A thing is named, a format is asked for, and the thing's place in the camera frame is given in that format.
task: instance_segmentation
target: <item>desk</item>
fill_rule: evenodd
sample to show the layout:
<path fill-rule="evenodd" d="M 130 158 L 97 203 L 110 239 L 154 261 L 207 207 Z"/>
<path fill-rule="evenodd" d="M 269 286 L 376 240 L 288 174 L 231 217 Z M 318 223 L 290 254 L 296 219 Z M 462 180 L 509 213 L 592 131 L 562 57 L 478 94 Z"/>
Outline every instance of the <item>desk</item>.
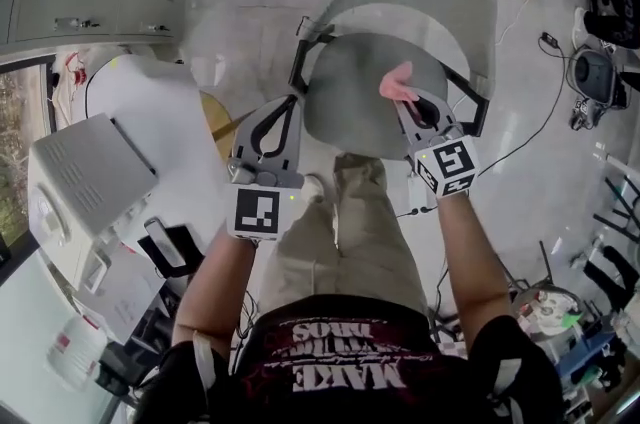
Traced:
<path fill-rule="evenodd" d="M 80 88 L 72 121 L 106 113 L 158 175 L 148 204 L 121 240 L 143 253 L 144 222 L 157 216 L 166 227 L 185 224 L 203 253 L 224 220 L 225 165 L 207 125 L 200 93 L 184 65 L 123 55 Z M 172 284 L 181 292 L 186 284 Z"/>

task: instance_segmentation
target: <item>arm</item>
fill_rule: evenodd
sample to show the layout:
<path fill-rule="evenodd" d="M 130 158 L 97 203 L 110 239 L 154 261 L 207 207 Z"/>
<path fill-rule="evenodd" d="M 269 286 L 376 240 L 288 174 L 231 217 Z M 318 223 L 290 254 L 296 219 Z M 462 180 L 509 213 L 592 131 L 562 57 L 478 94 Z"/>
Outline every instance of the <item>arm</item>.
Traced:
<path fill-rule="evenodd" d="M 510 315 L 507 281 L 478 217 L 464 193 L 438 202 L 453 298 L 467 349 L 493 318 Z"/>
<path fill-rule="evenodd" d="M 211 347 L 229 360 L 231 339 L 255 258 L 251 241 L 232 237 L 223 224 L 189 284 L 173 330 L 173 345 L 190 341 L 193 332 L 209 337 Z"/>

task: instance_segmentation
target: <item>pink object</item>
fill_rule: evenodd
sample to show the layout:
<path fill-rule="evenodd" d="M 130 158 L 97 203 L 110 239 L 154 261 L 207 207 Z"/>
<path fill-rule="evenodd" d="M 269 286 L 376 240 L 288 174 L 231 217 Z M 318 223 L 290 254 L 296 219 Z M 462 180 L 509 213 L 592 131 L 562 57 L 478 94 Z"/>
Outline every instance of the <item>pink object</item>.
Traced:
<path fill-rule="evenodd" d="M 380 95 L 386 99 L 408 102 L 412 111 L 418 114 L 413 102 L 420 100 L 420 97 L 405 86 L 411 79 L 411 74 L 413 74 L 413 63 L 405 61 L 402 65 L 398 65 L 382 78 Z"/>

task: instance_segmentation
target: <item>white tiled floor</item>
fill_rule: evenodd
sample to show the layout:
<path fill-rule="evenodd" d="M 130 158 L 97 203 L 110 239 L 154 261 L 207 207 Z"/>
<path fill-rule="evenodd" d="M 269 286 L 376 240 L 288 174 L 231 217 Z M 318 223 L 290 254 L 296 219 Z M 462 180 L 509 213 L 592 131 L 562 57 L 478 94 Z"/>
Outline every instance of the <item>white tiled floor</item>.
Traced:
<path fill-rule="evenodd" d="M 325 0 L 187 0 L 187 35 L 183 56 L 202 89 L 219 98 L 236 118 L 288 91 L 297 46 L 296 30 L 304 15 L 314 17 Z M 497 38 L 511 24 L 525 0 L 498 0 Z M 530 0 L 518 23 L 497 48 L 496 92 L 484 133 L 477 140 L 485 166 L 526 140 L 549 113 L 562 75 L 562 62 L 542 54 L 537 39 L 548 31 L 571 52 L 573 11 L 585 0 Z M 342 17 L 347 26 L 366 25 L 412 41 L 468 74 L 450 35 L 427 18 L 385 7 L 367 7 Z M 451 92 L 455 102 L 459 93 Z M 516 278 L 537 281 L 544 274 L 538 241 L 553 250 L 551 265 L 559 285 L 591 297 L 595 287 L 568 269 L 568 260 L 598 230 L 591 218 L 610 199 L 603 184 L 604 151 L 626 161 L 634 138 L 638 99 L 630 109 L 607 114 L 592 131 L 567 125 L 575 94 L 565 88 L 544 132 L 508 161 L 488 172 L 472 191 L 472 200 L 496 251 Z M 463 103 L 460 112 L 472 111 Z M 303 137 L 300 171 L 330 174 L 334 150 Z M 408 209 L 405 163 L 387 163 L 389 194 L 398 213 Z M 443 262 L 436 213 L 401 218 L 417 259 L 427 297 L 434 298 Z M 619 244 L 627 248 L 625 242 Z M 260 248 L 250 288 L 256 291 L 268 246 Z M 450 289 L 443 285 L 443 310 L 451 310 Z"/>

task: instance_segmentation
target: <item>window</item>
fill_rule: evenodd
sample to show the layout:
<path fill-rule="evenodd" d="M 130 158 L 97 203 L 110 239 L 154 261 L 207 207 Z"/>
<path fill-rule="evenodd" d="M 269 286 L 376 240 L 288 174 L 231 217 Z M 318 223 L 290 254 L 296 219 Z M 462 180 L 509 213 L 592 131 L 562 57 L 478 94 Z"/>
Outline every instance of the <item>window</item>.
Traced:
<path fill-rule="evenodd" d="M 29 233 L 31 144 L 55 131 L 53 56 L 0 66 L 0 285 L 38 247 Z"/>

